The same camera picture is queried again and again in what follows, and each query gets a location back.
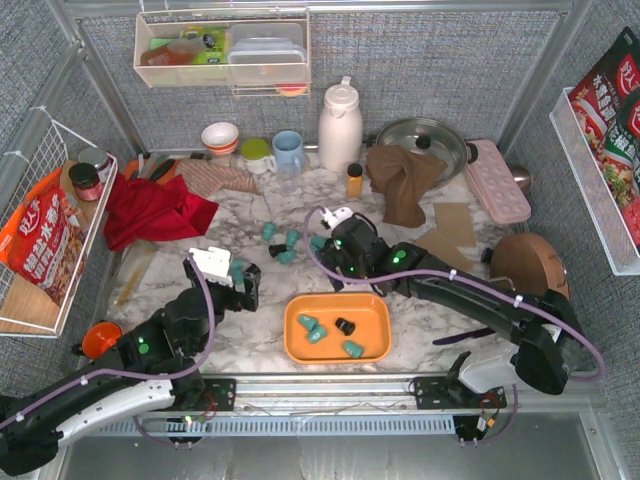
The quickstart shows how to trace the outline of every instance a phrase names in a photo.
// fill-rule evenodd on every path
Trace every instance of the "stacked bowl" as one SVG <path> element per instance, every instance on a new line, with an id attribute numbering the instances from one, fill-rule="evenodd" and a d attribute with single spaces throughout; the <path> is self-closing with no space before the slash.
<path id="1" fill-rule="evenodd" d="M 205 128 L 200 138 L 214 156 L 223 157 L 236 151 L 240 143 L 240 132 L 232 123 L 218 122 Z"/>

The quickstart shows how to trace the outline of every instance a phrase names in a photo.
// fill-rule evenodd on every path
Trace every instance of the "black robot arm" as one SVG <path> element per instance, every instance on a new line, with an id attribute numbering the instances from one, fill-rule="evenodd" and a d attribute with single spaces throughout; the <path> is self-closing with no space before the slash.
<path id="1" fill-rule="evenodd" d="M 318 251 L 318 258 L 329 269 L 350 278 L 374 278 L 383 275 L 427 269 L 450 273 L 452 267 L 428 251 L 409 243 L 389 247 L 380 238 L 373 224 L 362 216 L 349 215 L 341 209 L 342 218 L 331 226 L 331 242 Z M 455 276 L 473 280 L 481 287 L 499 291 L 510 297 L 511 292 L 495 287 L 479 278 L 455 272 Z M 331 279 L 339 291 L 343 284 Z M 463 315 L 482 322 L 494 332 L 517 345 L 517 353 L 510 359 L 515 372 L 523 381 L 539 391 L 560 394 L 574 367 L 576 342 L 564 332 L 555 338 L 543 318 L 498 300 L 482 289 L 460 281 L 436 275 L 404 277 L 375 284 L 381 294 L 396 292 L 445 305 Z M 580 331 L 580 325 L 569 304 L 561 294 L 548 291 L 544 296 L 522 294 L 520 302 L 540 308 Z"/>
<path id="2" fill-rule="evenodd" d="M 11 423 L 0 432 L 2 470 L 9 475 L 21 475 L 48 463 L 55 457 L 59 443 L 68 444 L 65 435 L 77 431 L 86 434 L 88 432 L 82 430 L 83 422 L 101 421 L 96 410 L 112 409 L 114 415 L 131 413 L 127 404 L 136 402 L 143 411 L 173 405 L 188 409 L 198 401 L 204 390 L 204 382 L 197 370 L 187 376 L 164 381 L 167 384 L 164 397 L 155 390 L 152 392 L 155 396 L 149 395 L 146 388 L 137 391 L 132 387 L 140 386 L 144 381 L 122 376 L 99 375 L 80 382 L 91 372 L 105 368 L 142 374 L 170 374 L 194 365 L 192 357 L 201 353 L 207 343 L 209 320 L 204 294 L 195 273 L 188 261 L 185 260 L 184 266 L 194 286 L 121 336 L 100 357 L 33 395 L 23 398 L 0 397 L 0 421 L 14 415 L 20 418 L 20 421 Z M 243 277 L 244 285 L 240 290 L 207 281 L 215 307 L 216 324 L 223 320 L 225 310 L 255 311 L 258 308 L 260 269 L 249 265 L 244 269 Z M 21 412 L 27 406 L 74 381 L 80 385 L 54 396 L 21 418 Z M 147 405 L 155 405 L 155 408 L 145 408 Z M 93 417 L 83 417 L 91 413 Z M 77 419 L 79 428 L 74 425 L 76 416 L 80 416 Z"/>

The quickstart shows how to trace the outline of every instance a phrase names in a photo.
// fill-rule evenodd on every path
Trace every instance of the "orange tray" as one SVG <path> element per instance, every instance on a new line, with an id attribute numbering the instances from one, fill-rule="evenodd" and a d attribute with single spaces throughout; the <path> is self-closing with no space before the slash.
<path id="1" fill-rule="evenodd" d="M 318 343 L 307 340 L 308 331 L 298 322 L 302 314 L 318 319 L 327 336 Z M 335 326 L 342 317 L 356 324 L 346 336 Z M 347 340 L 364 348 L 360 358 L 351 358 L 342 349 Z M 287 305 L 284 314 L 284 346 L 298 363 L 371 363 L 383 359 L 391 350 L 389 309 L 373 293 L 321 293 L 301 295 Z"/>

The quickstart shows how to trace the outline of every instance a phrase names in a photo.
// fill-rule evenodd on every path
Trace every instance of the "small glass jar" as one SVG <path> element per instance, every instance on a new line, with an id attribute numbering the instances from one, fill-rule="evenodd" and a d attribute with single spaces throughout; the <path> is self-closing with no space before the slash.
<path id="1" fill-rule="evenodd" d="M 101 183 L 107 181 L 109 177 L 109 156 L 103 150 L 95 147 L 85 148 L 78 154 L 78 163 L 88 163 L 93 165 L 98 172 Z"/>
<path id="2" fill-rule="evenodd" d="M 76 195 L 85 202 L 94 202 L 100 198 L 104 187 L 96 167 L 88 163 L 76 163 L 69 169 L 69 178 Z"/>
<path id="3" fill-rule="evenodd" d="M 352 163 L 347 167 L 347 197 L 362 195 L 362 165 Z"/>

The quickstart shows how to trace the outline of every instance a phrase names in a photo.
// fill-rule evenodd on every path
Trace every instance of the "pink ice cube tray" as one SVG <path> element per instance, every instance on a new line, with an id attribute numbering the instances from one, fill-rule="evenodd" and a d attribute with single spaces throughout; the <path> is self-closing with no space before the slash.
<path id="1" fill-rule="evenodd" d="M 491 140 L 474 140 L 478 159 L 464 169 L 469 187 L 494 222 L 507 225 L 524 222 L 531 205 L 513 179 L 511 171 Z"/>

